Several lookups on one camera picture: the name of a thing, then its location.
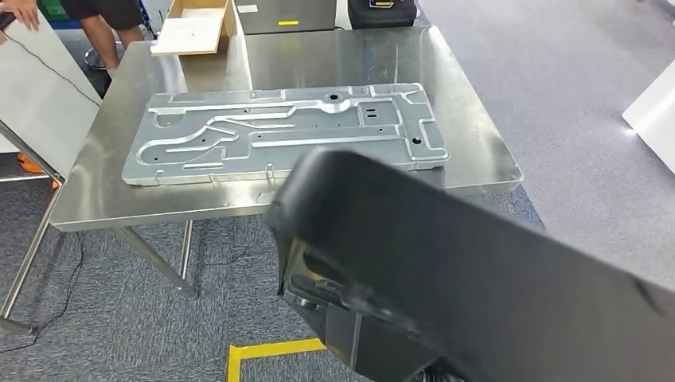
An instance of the person's hand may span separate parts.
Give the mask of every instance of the person's hand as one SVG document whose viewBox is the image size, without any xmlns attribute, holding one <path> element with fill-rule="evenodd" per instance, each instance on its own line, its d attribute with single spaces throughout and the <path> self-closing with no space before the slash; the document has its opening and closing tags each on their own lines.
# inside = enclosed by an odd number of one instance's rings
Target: person's hand
<svg viewBox="0 0 675 382">
<path fill-rule="evenodd" d="M 37 30 L 40 18 L 37 16 L 36 0 L 5 0 L 5 8 L 9 9 L 20 23 L 28 30 Z"/>
</svg>

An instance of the white panel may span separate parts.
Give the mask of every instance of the white panel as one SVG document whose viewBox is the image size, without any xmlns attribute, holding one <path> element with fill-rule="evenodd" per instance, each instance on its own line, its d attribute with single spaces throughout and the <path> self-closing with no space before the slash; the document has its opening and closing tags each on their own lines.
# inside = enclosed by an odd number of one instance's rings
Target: white panel
<svg viewBox="0 0 675 382">
<path fill-rule="evenodd" d="M 40 31 L 13 22 L 5 33 L 68 78 L 92 100 L 100 97 L 40 15 Z M 0 45 L 0 119 L 59 173 L 68 175 L 99 107 L 14 41 Z"/>
<path fill-rule="evenodd" d="M 675 173 L 675 61 L 630 105 L 623 118 Z"/>
</svg>

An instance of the black case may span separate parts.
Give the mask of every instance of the black case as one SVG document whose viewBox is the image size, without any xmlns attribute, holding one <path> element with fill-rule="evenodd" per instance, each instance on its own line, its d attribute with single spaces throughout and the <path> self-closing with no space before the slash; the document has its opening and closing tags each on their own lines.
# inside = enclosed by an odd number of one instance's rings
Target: black case
<svg viewBox="0 0 675 382">
<path fill-rule="evenodd" d="M 314 151 L 268 218 L 312 271 L 353 286 L 353 313 L 419 336 L 467 381 L 675 380 L 672 290 L 399 170 Z M 395 364 L 394 350 L 356 354 Z"/>
<path fill-rule="evenodd" d="M 349 0 L 349 20 L 353 29 L 412 26 L 417 6 L 412 0 L 394 0 L 389 9 L 371 8 L 369 0 Z"/>
</svg>

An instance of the metal frame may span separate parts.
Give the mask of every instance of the metal frame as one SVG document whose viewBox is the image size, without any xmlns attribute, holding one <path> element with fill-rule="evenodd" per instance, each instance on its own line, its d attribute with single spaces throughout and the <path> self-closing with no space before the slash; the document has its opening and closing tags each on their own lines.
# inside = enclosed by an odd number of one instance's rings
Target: metal frame
<svg viewBox="0 0 675 382">
<path fill-rule="evenodd" d="M 12 320 L 10 319 L 10 315 L 12 313 L 12 309 L 14 308 L 14 304 L 21 293 L 21 289 L 23 288 L 25 279 L 28 276 L 30 267 L 33 265 L 37 250 L 40 248 L 40 244 L 42 243 L 42 239 L 45 237 L 47 228 L 49 228 L 49 217 L 51 216 L 52 209 L 56 203 L 56 200 L 58 199 L 64 179 L 57 171 L 55 171 L 53 167 L 49 165 L 49 163 L 47 163 L 47 161 L 45 161 L 38 153 L 31 149 L 30 146 L 28 146 L 18 135 L 16 135 L 1 119 L 0 135 L 5 136 L 7 140 L 15 145 L 21 152 L 23 152 L 31 161 L 35 162 L 45 172 L 44 174 L 36 175 L 0 177 L 0 183 L 5 181 L 23 181 L 50 177 L 59 185 L 59 188 L 54 193 L 52 200 L 47 205 L 45 214 L 43 215 L 40 224 L 37 226 L 33 241 L 31 241 L 28 251 L 26 252 L 24 259 L 19 266 L 18 273 L 16 277 L 14 277 L 14 281 L 10 287 L 10 292 L 8 293 L 5 302 L 2 304 L 2 308 L 0 308 L 0 328 L 14 333 L 30 334 L 33 331 L 32 325 Z M 178 287 L 181 293 L 183 293 L 188 298 L 196 298 L 197 292 L 185 280 L 185 277 L 187 276 L 189 248 L 192 241 L 192 228 L 193 222 L 191 220 L 187 221 L 185 224 L 185 234 L 183 236 L 183 245 L 181 249 L 181 267 L 179 273 L 174 271 L 174 269 L 136 232 L 134 232 L 131 227 L 117 228 L 115 231 L 122 239 L 126 240 L 132 248 L 134 248 L 139 254 L 150 261 L 157 268 L 157 270 L 162 275 L 164 275 L 164 277 L 166 277 L 172 284 Z"/>
</svg>

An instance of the metal sheet panel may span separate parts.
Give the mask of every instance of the metal sheet panel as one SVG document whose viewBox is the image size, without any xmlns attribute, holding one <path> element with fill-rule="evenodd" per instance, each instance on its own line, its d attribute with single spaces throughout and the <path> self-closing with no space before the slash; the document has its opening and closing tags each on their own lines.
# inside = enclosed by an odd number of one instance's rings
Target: metal sheet panel
<svg viewBox="0 0 675 382">
<path fill-rule="evenodd" d="M 401 170 L 448 159 L 420 84 L 157 94 L 122 177 L 132 185 L 284 179 L 314 146 Z"/>
</svg>

